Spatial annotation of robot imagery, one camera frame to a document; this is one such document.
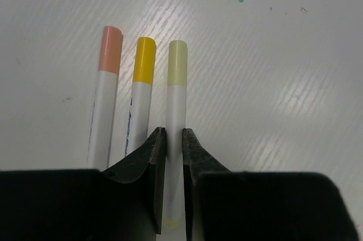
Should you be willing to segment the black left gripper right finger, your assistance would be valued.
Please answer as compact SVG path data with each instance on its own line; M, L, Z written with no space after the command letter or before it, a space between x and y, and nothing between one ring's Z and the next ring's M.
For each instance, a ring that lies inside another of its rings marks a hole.
M232 172L182 133L188 240L359 240L335 183L316 172Z

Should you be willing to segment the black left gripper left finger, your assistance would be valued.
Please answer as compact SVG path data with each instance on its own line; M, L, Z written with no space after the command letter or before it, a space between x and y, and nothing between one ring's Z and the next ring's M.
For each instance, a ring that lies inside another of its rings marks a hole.
M159 127L104 171L2 171L1 239L156 240L165 159Z

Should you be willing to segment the yellow capped marker crossing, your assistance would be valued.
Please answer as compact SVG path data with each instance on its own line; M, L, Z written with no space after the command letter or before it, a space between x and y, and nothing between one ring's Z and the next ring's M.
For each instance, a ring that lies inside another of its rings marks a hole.
M185 128L187 97L186 42L173 40L168 49L166 100L166 175L164 193L164 225L174 228L179 224L183 202L182 132Z

